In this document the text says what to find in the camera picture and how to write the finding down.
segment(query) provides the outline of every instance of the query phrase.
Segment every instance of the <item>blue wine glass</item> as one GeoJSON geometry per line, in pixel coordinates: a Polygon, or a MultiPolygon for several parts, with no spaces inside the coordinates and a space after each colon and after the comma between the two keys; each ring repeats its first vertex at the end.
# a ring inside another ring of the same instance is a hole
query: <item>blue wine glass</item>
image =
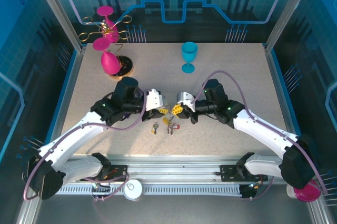
{"type": "Polygon", "coordinates": [[[181,47],[183,58],[187,62],[181,69],[183,72],[190,74],[194,71],[194,65],[191,62],[196,58],[196,53],[198,51],[198,46],[194,42],[185,42],[181,47]]]}

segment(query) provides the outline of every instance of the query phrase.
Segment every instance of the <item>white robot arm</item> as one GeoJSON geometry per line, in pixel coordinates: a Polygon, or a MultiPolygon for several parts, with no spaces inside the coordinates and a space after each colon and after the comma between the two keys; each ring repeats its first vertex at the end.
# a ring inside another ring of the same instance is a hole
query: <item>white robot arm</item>
{"type": "Polygon", "coordinates": [[[229,100],[223,86],[216,79],[208,80],[204,86],[204,94],[206,100],[193,102],[193,95],[179,93],[172,113],[181,119],[191,119],[192,124],[198,122],[199,115],[213,114],[219,122],[249,134],[276,154],[274,157],[254,153],[243,156],[237,162],[237,172],[242,178],[248,174],[280,177],[298,189],[303,189],[313,178],[311,166],[298,148],[288,140],[289,138],[299,144],[315,166],[319,167],[316,146],[310,137],[281,130],[247,110],[243,104],[229,100]]]}
{"type": "Polygon", "coordinates": [[[76,161],[69,161],[69,158],[90,139],[106,130],[107,126],[128,118],[132,113],[140,113],[143,106],[145,107],[142,121],[163,116],[157,110],[163,106],[160,92],[151,89],[142,94],[138,89],[137,80],[124,77],[117,83],[113,93],[97,101],[91,107],[91,111],[71,129],[36,152],[24,156],[23,179],[27,181],[41,157],[49,153],[29,185],[42,199],[50,198],[62,185],[69,182],[87,177],[102,180],[111,168],[110,162],[104,156],[95,153],[76,161]]]}

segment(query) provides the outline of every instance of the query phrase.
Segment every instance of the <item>white round puck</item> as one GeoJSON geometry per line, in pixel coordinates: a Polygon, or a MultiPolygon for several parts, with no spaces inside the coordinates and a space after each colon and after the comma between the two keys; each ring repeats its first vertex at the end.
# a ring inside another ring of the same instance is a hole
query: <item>white round puck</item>
{"type": "Polygon", "coordinates": [[[138,180],[129,180],[124,186],[124,196],[129,200],[137,200],[142,192],[143,186],[138,180]]]}

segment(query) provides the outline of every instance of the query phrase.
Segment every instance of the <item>table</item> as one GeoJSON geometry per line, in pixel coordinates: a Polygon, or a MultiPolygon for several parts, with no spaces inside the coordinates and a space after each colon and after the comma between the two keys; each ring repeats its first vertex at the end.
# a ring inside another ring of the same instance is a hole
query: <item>table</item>
{"type": "MultiPolygon", "coordinates": [[[[141,89],[157,89],[172,105],[176,94],[187,91],[197,94],[202,83],[215,70],[232,74],[241,86],[249,108],[261,118],[285,130],[271,73],[262,44],[198,43],[198,55],[193,62],[195,72],[185,74],[181,55],[182,43],[126,43],[120,51],[134,63],[131,77],[139,81],[141,89]]],[[[117,50],[114,44],[111,52],[117,50]]],[[[104,95],[112,92],[117,80],[106,75],[101,67],[102,52],[88,44],[77,77],[74,92],[63,126],[63,132],[75,125],[90,107],[104,95]]],[[[221,82],[230,99],[242,102],[231,80],[222,74],[214,76],[221,82]]],[[[137,118],[114,124],[124,128],[137,118]]],[[[233,130],[205,116],[192,125],[190,120],[175,119],[181,128],[168,135],[162,119],[139,123],[127,132],[107,130],[80,148],[77,154],[146,155],[221,155],[241,156],[247,152],[273,154],[251,136],[233,130]],[[157,135],[151,133],[153,123],[159,123],[157,135]]]]}

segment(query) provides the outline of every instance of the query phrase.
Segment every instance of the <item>black round base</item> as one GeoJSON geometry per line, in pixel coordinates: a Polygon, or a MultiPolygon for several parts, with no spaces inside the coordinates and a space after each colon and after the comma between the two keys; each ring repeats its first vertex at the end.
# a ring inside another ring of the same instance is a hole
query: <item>black round base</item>
{"type": "Polygon", "coordinates": [[[129,57],[120,55],[118,56],[118,59],[121,62],[122,67],[117,74],[110,75],[110,77],[114,79],[121,79],[124,76],[130,75],[133,69],[133,63],[129,57]]]}

